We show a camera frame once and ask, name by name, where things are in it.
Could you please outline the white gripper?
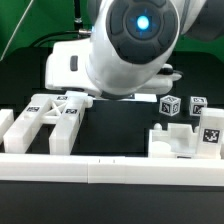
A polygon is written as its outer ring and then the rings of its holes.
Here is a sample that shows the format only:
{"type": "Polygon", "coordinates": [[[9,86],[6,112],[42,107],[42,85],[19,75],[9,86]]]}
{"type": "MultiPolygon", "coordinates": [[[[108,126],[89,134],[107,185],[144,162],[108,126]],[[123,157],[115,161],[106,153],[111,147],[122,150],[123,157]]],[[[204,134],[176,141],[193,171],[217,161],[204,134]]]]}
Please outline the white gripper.
{"type": "Polygon", "coordinates": [[[57,42],[47,59],[45,87],[76,90],[98,97],[126,97],[134,93],[166,94],[182,75],[166,64],[171,51],[147,64],[122,60],[103,41],[57,42]]]}

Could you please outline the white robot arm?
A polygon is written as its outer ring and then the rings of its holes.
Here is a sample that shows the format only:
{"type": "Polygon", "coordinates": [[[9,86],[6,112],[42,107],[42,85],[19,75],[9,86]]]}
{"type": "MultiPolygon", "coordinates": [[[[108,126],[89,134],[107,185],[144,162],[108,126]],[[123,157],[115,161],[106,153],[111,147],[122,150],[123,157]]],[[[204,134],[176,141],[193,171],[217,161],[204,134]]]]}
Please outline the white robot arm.
{"type": "Polygon", "coordinates": [[[224,36],[224,0],[88,0],[90,36],[57,42],[45,87],[119,100],[165,94],[180,77],[165,75],[178,38],[224,36]]]}

